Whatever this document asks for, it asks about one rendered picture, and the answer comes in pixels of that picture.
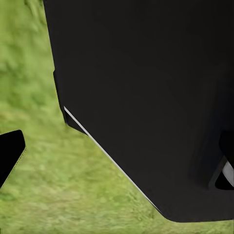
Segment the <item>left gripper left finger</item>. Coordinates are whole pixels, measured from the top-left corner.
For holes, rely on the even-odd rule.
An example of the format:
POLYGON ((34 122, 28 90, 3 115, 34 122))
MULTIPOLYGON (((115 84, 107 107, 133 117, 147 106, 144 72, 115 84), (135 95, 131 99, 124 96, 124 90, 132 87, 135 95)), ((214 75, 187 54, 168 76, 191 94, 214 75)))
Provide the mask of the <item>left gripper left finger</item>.
POLYGON ((0 188, 25 149, 22 130, 0 135, 0 188))

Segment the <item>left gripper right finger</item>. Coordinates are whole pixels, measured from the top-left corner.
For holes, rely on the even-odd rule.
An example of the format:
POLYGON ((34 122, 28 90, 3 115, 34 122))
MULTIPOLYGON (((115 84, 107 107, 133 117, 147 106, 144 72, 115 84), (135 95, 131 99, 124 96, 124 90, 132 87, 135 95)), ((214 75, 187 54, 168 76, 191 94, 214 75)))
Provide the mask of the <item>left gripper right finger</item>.
POLYGON ((218 146, 234 169, 234 132, 223 130, 218 146))

